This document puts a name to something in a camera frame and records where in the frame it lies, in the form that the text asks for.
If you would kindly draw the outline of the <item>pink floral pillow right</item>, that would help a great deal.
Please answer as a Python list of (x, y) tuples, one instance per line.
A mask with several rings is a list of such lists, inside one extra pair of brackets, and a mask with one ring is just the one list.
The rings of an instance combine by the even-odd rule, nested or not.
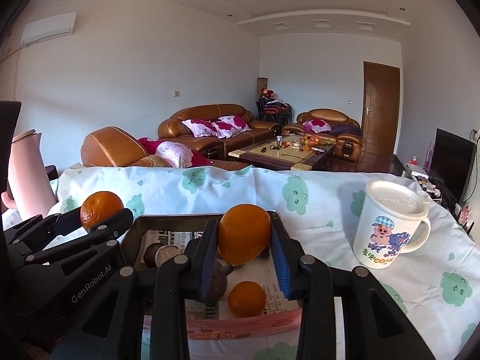
[(222, 139), (235, 137), (240, 133), (251, 130), (247, 122), (238, 115), (221, 116), (219, 119), (213, 121), (213, 125), (217, 131), (223, 135)]

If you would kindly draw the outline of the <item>white air conditioner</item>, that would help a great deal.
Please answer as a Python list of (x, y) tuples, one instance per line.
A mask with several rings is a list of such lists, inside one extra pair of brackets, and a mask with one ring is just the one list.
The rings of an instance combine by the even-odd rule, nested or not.
[(28, 23), (24, 27), (20, 45), (29, 47), (38, 42), (69, 36), (73, 33), (76, 19), (76, 12), (68, 12)]

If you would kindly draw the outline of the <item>purple sweet potato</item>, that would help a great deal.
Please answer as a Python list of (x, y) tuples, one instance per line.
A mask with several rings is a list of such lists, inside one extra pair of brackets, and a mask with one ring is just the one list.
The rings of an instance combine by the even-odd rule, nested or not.
[(210, 285), (202, 299), (203, 303), (218, 302), (224, 296), (228, 285), (228, 275), (230, 275), (234, 269), (235, 267), (230, 264), (222, 265), (218, 259), (214, 261)]

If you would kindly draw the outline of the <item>newspaper lining in tin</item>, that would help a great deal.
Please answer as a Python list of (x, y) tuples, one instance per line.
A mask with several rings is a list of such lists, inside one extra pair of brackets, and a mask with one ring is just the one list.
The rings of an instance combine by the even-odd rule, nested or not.
[[(202, 232), (149, 230), (143, 236), (141, 264), (157, 267), (166, 258), (184, 252), (190, 241), (202, 235)], [(191, 320), (259, 317), (298, 307), (299, 303), (287, 300), (279, 288), (268, 251), (238, 267), (216, 257), (204, 299), (185, 302), (186, 316)]]

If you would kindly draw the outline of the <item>pink floral pillow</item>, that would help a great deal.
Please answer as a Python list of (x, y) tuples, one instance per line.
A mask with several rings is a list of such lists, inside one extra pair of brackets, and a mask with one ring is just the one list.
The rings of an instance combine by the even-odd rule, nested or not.
[(223, 135), (222, 139), (235, 137), (240, 133), (251, 130), (247, 122), (238, 115), (221, 116), (219, 119), (213, 121), (213, 125), (217, 131)]
[(215, 137), (222, 139), (223, 135), (217, 131), (213, 122), (203, 119), (186, 119), (182, 120), (182, 124), (187, 127), (195, 138), (199, 137)]

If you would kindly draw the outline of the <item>light pink cushion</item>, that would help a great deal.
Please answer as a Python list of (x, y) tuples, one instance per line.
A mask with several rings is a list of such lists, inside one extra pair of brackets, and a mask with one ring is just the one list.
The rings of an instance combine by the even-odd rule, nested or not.
[(174, 168), (188, 168), (193, 165), (191, 149), (178, 142), (164, 141), (160, 143), (155, 154)]

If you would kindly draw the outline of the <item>wooden coffee table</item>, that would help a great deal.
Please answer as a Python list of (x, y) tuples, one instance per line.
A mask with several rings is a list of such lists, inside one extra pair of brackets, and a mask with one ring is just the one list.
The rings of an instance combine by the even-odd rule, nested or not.
[(328, 171), (335, 152), (333, 138), (285, 135), (228, 152), (245, 164), (274, 171)]

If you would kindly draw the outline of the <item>pink tin box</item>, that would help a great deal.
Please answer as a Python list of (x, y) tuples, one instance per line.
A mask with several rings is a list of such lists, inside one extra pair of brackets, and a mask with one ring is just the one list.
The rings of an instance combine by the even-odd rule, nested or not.
[[(187, 254), (190, 259), (199, 258), (200, 260), (204, 260), (203, 249), (209, 248), (211, 250), (210, 259), (214, 267), (214, 261), (216, 257), (221, 258), (221, 252), (218, 249), (216, 241), (217, 231), (213, 226), (219, 223), (220, 220), (221, 216), (219, 214), (140, 216), (134, 219), (132, 228), (128, 230), (120, 243), (125, 261), (134, 265), (134, 267), (140, 271), (150, 269), (141, 264), (143, 236), (149, 230), (191, 233), (202, 232), (200, 238), (189, 241), (185, 251), (182, 253)], [(231, 340), (270, 336), (299, 328), (302, 313), (301, 301), (296, 295), (293, 281), (288, 277), (292, 274), (292, 269), (287, 267), (287, 264), (284, 262), (277, 260), (274, 256), (280, 249), (278, 236), (272, 235), (269, 245), (258, 256), (265, 254), (266, 251), (269, 252), (279, 288), (287, 300), (298, 302), (297, 309), (259, 317), (235, 319), (189, 319), (186, 316), (188, 337), (191, 340)], [(185, 302), (187, 300), (202, 300), (208, 291), (209, 285), (210, 282), (208, 285), (199, 283), (199, 281), (191, 283)]]

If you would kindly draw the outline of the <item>cloud print tablecloth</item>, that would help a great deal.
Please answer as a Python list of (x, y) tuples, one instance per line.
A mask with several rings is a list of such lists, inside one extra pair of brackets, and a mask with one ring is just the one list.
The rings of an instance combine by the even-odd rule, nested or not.
[[(63, 213), (107, 190), (139, 215), (224, 213), (247, 203), (276, 211), (304, 251), (331, 267), (352, 269), (352, 242), (373, 173), (236, 172), (208, 166), (84, 167), (51, 183)], [(437, 203), (428, 214), (431, 234), (417, 251), (375, 271), (437, 359), (453, 359), (479, 323), (479, 247)]]

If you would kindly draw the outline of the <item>pink electric kettle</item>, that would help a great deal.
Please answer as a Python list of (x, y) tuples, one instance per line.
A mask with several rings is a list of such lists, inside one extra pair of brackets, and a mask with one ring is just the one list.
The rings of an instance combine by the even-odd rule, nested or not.
[(58, 200), (51, 188), (41, 151), (41, 133), (34, 129), (14, 136), (8, 162), (7, 192), (1, 194), (3, 204), (17, 210), (22, 220), (36, 215), (46, 217)]

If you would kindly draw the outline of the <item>pink floral pillow left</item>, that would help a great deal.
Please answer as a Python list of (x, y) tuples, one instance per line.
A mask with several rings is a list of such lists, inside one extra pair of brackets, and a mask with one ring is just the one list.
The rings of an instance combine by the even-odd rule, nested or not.
[(187, 127), (195, 138), (199, 137), (215, 137), (222, 139), (223, 135), (217, 131), (213, 122), (203, 119), (186, 119), (182, 120), (182, 124)]

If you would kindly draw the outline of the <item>stacked chairs with clothes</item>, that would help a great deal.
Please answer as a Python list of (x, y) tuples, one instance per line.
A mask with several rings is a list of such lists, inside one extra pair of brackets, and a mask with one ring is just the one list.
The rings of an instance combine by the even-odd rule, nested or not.
[(275, 122), (281, 126), (288, 125), (292, 121), (291, 105), (269, 89), (266, 77), (257, 79), (257, 94), (256, 105), (260, 120)]

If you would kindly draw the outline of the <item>brown wooden door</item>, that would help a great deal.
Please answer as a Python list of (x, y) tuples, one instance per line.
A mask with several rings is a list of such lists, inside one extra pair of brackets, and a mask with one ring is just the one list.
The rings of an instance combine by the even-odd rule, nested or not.
[(400, 69), (364, 61), (364, 152), (383, 157), (394, 153), (399, 113)]

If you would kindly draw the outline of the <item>large orange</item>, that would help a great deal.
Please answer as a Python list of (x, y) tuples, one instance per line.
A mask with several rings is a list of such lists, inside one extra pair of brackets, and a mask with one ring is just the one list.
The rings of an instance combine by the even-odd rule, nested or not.
[(115, 193), (110, 191), (93, 193), (86, 198), (80, 208), (81, 225), (89, 233), (123, 208), (124, 204)]

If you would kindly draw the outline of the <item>small orange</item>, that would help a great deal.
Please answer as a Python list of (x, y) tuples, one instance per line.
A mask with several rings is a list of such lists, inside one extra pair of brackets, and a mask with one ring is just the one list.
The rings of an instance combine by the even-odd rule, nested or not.
[(240, 204), (231, 207), (220, 219), (218, 248), (228, 264), (249, 263), (269, 245), (271, 219), (258, 205)]

